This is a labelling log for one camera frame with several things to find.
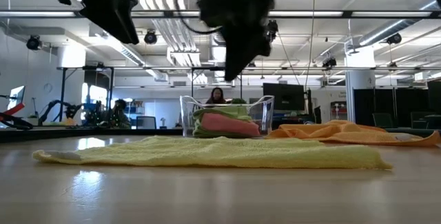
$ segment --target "computer monitor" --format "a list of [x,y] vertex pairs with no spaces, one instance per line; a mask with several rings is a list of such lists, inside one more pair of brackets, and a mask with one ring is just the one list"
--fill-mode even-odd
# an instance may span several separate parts
[[11,94],[9,95],[10,98],[9,98],[8,110],[17,106],[17,104],[22,103],[24,96],[25,96],[24,86],[20,86],[12,89]]
[[264,83],[263,95],[274,96],[275,110],[305,110],[305,93],[302,85]]

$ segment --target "office chair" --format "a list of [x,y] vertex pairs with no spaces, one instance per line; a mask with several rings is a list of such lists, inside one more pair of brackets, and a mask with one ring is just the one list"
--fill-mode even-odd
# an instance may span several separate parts
[[391,114],[373,113],[372,117],[377,128],[394,128]]
[[411,113],[411,121],[413,129],[427,129],[427,121],[422,120],[425,116],[435,114],[434,112],[412,112]]
[[155,116],[137,116],[136,129],[156,129]]

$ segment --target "orange towel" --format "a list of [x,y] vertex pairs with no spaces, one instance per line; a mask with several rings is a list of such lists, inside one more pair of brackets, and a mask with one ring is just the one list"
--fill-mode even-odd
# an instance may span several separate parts
[[399,145],[430,147],[441,143],[440,133],[422,138],[410,134],[388,133],[381,128],[357,125],[349,121],[330,121],[319,125],[281,125],[266,139],[297,138],[330,143],[363,145]]

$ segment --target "woman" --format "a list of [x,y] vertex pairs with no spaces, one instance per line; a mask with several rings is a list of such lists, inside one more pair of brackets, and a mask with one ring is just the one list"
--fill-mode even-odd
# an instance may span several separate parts
[[225,104],[225,99],[223,98],[223,90],[216,87],[212,90],[212,95],[208,99],[206,104]]

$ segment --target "red object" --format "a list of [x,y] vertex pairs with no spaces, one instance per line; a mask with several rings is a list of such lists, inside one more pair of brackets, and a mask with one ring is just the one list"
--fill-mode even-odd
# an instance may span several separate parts
[[5,112],[3,112],[4,114],[7,115],[14,115],[15,113],[17,113],[18,111],[22,110],[25,107],[25,105],[23,103],[19,103],[17,104],[15,107],[13,107],[10,110],[6,110]]
[[207,131],[260,136],[259,126],[252,122],[229,118],[222,114],[204,113],[202,128]]

